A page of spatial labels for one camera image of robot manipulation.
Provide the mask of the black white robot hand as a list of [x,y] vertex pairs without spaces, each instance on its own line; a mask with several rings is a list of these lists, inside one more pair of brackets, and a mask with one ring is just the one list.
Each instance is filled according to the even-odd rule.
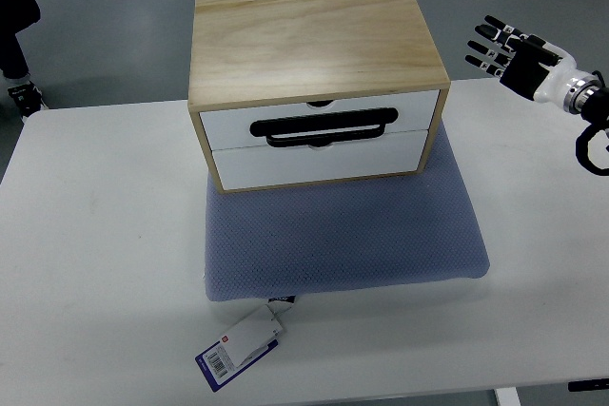
[[552,103],[578,114],[587,98],[603,87],[598,75],[579,70],[575,58],[564,49],[491,15],[475,32],[489,44],[469,41],[478,54],[466,55],[465,61],[527,100]]

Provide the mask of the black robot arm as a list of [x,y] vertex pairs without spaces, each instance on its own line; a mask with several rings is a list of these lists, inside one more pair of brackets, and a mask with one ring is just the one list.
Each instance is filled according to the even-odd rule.
[[601,131],[608,132],[608,86],[602,73],[595,70],[589,81],[577,80],[567,91],[566,108],[571,114],[578,114],[589,126],[575,142],[575,157],[579,164],[590,173],[607,177],[608,169],[600,168],[589,157],[589,144]]

